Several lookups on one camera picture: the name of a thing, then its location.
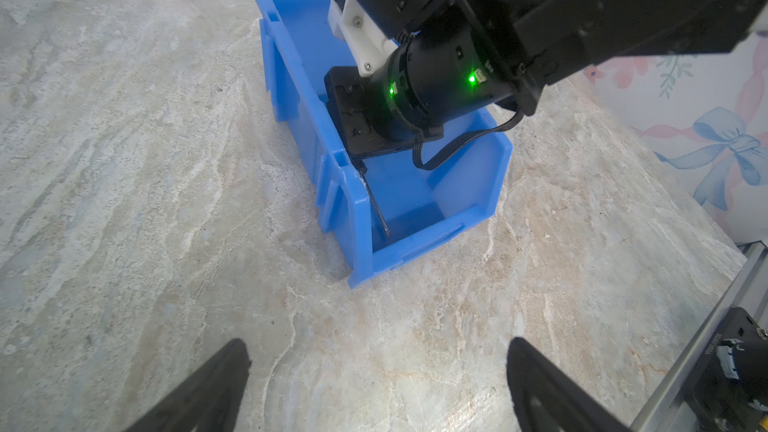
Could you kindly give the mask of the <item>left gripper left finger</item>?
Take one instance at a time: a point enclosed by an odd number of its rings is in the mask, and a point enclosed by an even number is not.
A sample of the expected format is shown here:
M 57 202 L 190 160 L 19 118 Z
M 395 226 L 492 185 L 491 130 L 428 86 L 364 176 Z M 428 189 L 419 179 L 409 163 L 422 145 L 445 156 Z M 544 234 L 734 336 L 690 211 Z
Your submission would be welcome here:
M 250 366 L 245 342 L 230 340 L 128 429 L 234 430 Z

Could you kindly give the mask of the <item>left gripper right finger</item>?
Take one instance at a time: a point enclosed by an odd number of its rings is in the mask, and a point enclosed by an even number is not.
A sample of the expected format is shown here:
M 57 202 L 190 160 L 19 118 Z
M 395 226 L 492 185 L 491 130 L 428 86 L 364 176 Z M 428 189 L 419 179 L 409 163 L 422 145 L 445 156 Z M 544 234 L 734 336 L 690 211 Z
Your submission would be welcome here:
M 506 377 L 514 412 L 523 431 L 628 429 L 522 337 L 510 342 Z

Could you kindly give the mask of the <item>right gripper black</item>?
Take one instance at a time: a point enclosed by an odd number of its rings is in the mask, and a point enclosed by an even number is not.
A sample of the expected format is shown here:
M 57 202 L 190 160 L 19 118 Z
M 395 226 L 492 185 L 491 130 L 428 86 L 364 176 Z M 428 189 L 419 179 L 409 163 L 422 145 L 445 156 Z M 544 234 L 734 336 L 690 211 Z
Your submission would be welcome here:
M 418 139 L 444 136 L 444 127 L 429 122 L 402 74 L 362 77 L 355 66 L 336 66 L 324 84 L 328 112 L 352 159 L 406 151 Z

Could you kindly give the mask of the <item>black handled screwdriver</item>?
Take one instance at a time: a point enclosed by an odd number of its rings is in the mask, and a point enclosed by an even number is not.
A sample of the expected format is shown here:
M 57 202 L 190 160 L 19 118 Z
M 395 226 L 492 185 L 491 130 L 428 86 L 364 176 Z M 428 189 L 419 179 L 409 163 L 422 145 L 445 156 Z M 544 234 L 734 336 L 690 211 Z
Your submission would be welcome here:
M 379 205 L 378 205 L 378 203 L 376 201 L 376 198 L 375 198 L 374 193 L 373 193 L 373 191 L 372 191 L 372 189 L 370 187 L 370 184 L 369 184 L 369 182 L 368 182 L 368 180 L 366 178 L 366 173 L 367 173 L 368 169 L 367 169 L 365 163 L 362 160 L 357 160 L 355 162 L 355 168 L 357 169 L 358 174 L 360 175 L 360 178 L 361 178 L 361 180 L 362 180 L 362 182 L 364 184 L 364 187 L 366 189 L 366 192 L 367 192 L 367 194 L 369 196 L 369 200 L 370 200 L 371 206 L 373 207 L 373 210 L 374 210 L 374 212 L 376 214 L 376 217 L 377 217 L 377 220 L 378 220 L 378 225 L 380 226 L 380 229 L 382 230 L 383 234 L 386 237 L 389 237 L 390 236 L 390 229 L 389 229 L 388 224 L 387 224 L 387 222 L 386 222 L 386 220 L 384 218 L 384 215 L 382 214 L 382 211 L 381 211 L 381 209 L 380 209 L 380 207 L 379 207 Z

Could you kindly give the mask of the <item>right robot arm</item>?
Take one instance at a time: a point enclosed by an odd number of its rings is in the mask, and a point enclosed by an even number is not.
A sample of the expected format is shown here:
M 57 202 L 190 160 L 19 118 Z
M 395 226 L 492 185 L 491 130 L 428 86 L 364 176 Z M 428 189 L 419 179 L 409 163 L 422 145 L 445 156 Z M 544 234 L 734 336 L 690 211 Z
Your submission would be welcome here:
M 333 0 L 354 31 L 395 49 L 326 75 L 328 109 L 353 159 L 419 155 L 447 122 L 488 104 L 504 130 L 542 90 L 615 57 L 732 51 L 767 0 Z

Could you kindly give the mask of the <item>blue plastic bin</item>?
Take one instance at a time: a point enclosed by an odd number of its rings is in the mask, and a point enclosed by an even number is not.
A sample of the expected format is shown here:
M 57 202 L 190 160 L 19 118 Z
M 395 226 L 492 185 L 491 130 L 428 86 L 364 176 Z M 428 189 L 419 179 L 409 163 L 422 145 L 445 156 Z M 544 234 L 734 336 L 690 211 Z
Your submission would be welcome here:
M 329 27 L 331 0 L 256 2 L 274 115 L 290 128 L 316 188 L 320 228 L 335 235 L 352 269 L 350 287 L 493 216 L 513 151 L 501 133 L 474 141 L 434 171 L 416 168 L 408 151 L 366 160 L 366 178 L 390 229 L 386 237 L 326 107 L 326 73 L 354 62 Z

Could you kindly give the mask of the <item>aluminium rail frame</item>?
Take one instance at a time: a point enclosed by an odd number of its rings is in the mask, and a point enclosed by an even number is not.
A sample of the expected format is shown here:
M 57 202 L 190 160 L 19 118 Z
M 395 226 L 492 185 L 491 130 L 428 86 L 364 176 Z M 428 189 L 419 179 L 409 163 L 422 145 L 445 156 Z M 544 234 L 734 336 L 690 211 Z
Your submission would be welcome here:
M 684 399 L 684 383 L 730 308 L 745 309 L 767 332 L 767 245 L 754 242 L 742 251 L 747 262 L 641 409 L 632 430 L 698 431 L 696 416 Z

